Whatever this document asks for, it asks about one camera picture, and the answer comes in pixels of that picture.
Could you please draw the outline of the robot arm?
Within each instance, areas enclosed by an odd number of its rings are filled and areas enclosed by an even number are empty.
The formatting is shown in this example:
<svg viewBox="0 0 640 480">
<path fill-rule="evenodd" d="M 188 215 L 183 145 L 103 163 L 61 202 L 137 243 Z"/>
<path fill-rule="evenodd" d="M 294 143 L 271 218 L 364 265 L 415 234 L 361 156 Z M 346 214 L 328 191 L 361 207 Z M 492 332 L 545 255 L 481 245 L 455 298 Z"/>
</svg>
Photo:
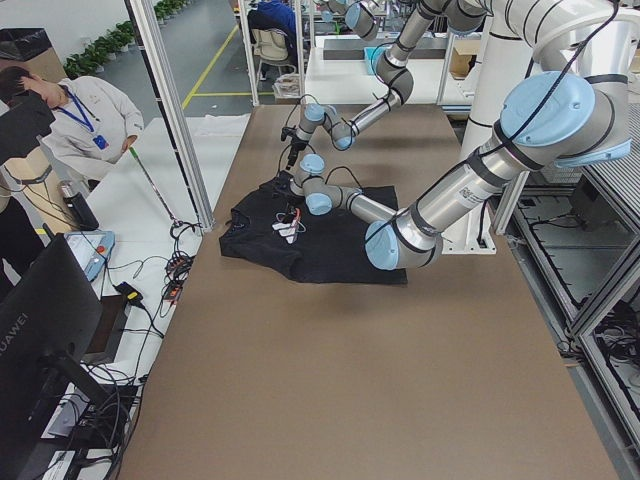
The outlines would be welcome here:
<svg viewBox="0 0 640 480">
<path fill-rule="evenodd" d="M 434 19 L 443 17 L 453 31 L 469 34 L 486 16 L 503 19 L 541 68 L 506 96 L 489 139 L 401 211 L 359 189 L 328 184 L 323 161 L 306 153 L 316 129 L 323 128 L 338 150 L 350 148 L 363 130 L 408 100 L 414 85 L 408 59 Z M 365 221 L 364 248 L 376 268 L 426 266 L 441 254 L 447 228 L 519 174 L 549 164 L 602 163 L 630 152 L 626 89 L 638 39 L 638 12 L 618 2 L 421 1 L 377 59 L 383 97 L 350 120 L 331 106 L 310 103 L 297 126 L 283 129 L 291 192 L 314 215 L 342 208 Z"/>
<path fill-rule="evenodd" d="M 374 47 L 369 63 L 380 90 L 370 104 L 346 118 L 335 107 L 317 99 L 299 102 L 298 123 L 284 125 L 281 130 L 281 139 L 289 142 L 285 168 L 289 170 L 297 163 L 316 130 L 324 129 L 333 147 L 345 151 L 354 145 L 359 134 L 405 105 L 414 89 L 414 77 L 408 69 L 410 56 L 436 19 L 444 19 L 450 31 L 466 35 L 481 26 L 487 13 L 479 1 L 418 1 L 394 39 Z"/>
</svg>

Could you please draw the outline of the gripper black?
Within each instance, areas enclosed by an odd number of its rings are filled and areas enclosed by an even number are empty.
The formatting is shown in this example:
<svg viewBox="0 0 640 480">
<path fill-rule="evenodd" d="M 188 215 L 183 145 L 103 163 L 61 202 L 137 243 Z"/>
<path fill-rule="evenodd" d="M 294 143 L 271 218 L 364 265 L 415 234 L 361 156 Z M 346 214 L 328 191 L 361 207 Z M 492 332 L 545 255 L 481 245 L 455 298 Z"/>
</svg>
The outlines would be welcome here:
<svg viewBox="0 0 640 480">
<path fill-rule="evenodd" d="M 295 157 L 299 153 L 306 149 L 309 139 L 301 138 L 298 134 L 298 129 L 294 127 L 285 126 L 281 129 L 280 140 L 285 142 L 289 141 L 289 154 L 287 157 L 286 170 L 290 170 L 295 165 Z"/>
<path fill-rule="evenodd" d="M 298 195 L 291 189 L 292 180 L 293 176 L 289 172 L 279 171 L 274 177 L 274 194 L 284 198 L 287 202 L 297 202 Z"/>
</svg>

